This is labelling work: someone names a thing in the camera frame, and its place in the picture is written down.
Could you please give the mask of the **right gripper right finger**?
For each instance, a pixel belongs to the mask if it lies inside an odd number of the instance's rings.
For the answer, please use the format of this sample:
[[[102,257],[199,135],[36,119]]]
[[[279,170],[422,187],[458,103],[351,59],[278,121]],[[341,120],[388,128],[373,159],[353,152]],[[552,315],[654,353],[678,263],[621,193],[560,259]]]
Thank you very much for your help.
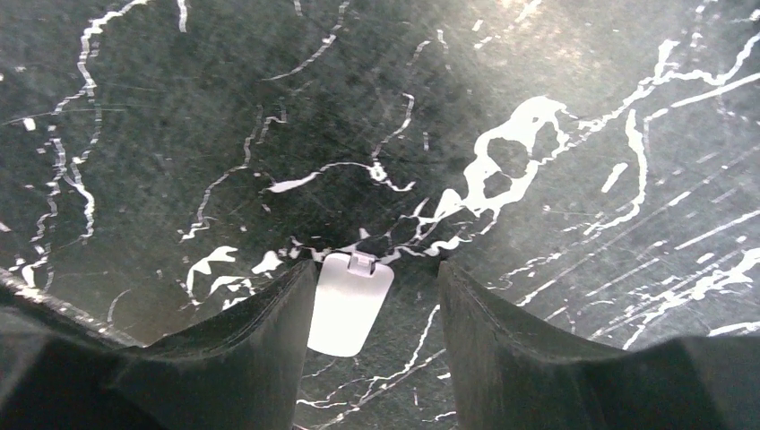
[[[462,429],[756,429],[759,339],[687,336],[630,352],[563,331],[451,262],[437,275]]]

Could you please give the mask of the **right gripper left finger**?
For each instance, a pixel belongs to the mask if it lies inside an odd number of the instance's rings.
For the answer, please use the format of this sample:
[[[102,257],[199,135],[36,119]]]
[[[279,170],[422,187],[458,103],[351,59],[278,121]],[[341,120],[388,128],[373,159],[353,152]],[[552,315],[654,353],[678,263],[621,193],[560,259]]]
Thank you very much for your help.
[[[316,269],[141,346],[1,274],[4,429],[289,429]]]

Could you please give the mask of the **white battery cover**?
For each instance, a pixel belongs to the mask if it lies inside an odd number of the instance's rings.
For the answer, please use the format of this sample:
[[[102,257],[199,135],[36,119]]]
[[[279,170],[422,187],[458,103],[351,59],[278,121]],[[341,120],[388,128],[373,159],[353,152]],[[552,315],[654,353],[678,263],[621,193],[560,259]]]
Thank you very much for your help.
[[[332,253],[319,273],[307,347],[332,357],[363,349],[394,280],[371,254]]]

